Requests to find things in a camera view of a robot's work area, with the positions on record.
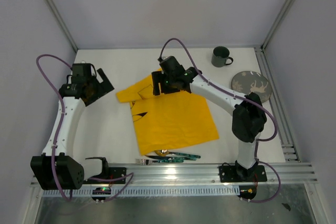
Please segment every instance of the deer pattern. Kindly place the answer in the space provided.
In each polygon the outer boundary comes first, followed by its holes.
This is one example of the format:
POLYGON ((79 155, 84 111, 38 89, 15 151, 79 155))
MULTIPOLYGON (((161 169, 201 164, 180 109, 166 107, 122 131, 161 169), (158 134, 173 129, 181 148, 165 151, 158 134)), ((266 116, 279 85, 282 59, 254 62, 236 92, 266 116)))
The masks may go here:
POLYGON ((254 83, 251 84, 251 92, 258 92, 258 93, 265 93, 265 89, 267 88, 268 83, 266 86, 264 86, 263 82, 261 82, 261 86, 257 87, 257 81, 254 81, 254 83))

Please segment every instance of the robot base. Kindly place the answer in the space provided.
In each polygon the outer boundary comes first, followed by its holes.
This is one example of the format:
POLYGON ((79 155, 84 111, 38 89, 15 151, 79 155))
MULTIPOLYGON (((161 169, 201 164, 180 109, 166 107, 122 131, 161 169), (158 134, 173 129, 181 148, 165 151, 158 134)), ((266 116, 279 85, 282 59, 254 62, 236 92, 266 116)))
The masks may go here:
MULTIPOLYGON (((246 180, 242 180, 237 174, 235 165, 221 165, 219 168, 219 177, 222 183, 235 183, 235 182, 254 182, 255 176, 250 176, 246 180)), ((266 182, 267 176, 265 172, 265 167, 262 165, 257 165, 254 169, 254 174, 257 175, 258 182, 266 182)))

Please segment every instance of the green utensil handle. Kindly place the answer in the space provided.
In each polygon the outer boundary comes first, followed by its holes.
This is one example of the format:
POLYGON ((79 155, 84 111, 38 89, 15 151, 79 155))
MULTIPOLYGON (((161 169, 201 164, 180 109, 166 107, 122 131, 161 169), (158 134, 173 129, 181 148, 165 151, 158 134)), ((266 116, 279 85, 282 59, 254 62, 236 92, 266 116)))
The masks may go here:
POLYGON ((201 156, 198 156, 198 155, 186 154, 186 153, 181 153, 181 152, 170 152, 170 153, 178 155, 178 156, 184 156, 184 157, 201 158, 201 156))
POLYGON ((158 160, 156 163, 183 163, 183 159, 158 160))

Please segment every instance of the cloth fold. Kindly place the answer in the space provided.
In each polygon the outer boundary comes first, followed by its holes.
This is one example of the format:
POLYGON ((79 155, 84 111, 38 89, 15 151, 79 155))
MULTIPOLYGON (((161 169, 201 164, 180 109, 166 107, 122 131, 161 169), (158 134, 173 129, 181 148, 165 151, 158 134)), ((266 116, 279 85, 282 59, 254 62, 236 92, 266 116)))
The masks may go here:
POLYGON ((151 75, 118 92, 117 98, 130 104, 141 155, 219 138, 205 98, 186 91, 154 96, 151 75))

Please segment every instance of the dark green mug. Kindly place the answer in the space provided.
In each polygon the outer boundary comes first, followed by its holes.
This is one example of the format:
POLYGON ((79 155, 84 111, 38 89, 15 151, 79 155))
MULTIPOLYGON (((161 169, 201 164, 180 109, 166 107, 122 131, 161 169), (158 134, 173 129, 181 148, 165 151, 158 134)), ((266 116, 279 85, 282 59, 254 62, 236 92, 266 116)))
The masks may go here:
POLYGON ((223 66, 228 66, 233 63, 233 58, 229 56, 230 51, 226 47, 215 47, 212 53, 211 63, 215 67, 221 68, 223 66))

